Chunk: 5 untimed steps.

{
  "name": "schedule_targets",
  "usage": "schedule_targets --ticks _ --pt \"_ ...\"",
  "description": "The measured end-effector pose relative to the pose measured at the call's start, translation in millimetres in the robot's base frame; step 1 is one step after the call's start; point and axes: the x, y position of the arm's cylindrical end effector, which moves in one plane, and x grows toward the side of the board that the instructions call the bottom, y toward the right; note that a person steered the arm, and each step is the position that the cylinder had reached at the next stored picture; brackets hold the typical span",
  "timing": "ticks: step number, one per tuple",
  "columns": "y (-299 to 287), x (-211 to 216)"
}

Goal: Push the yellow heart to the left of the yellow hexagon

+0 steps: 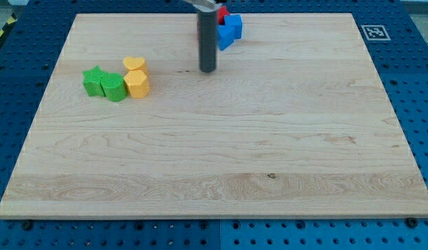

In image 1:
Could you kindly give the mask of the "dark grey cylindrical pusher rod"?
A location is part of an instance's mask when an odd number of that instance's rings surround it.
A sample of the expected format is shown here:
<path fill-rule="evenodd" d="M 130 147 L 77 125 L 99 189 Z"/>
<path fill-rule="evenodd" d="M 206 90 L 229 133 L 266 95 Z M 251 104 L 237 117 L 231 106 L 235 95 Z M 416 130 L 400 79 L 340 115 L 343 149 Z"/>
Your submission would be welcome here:
<path fill-rule="evenodd" d="M 217 11 L 197 11 L 198 62 L 200 71 L 204 73 L 211 73 L 216 69 L 217 26 Z"/>

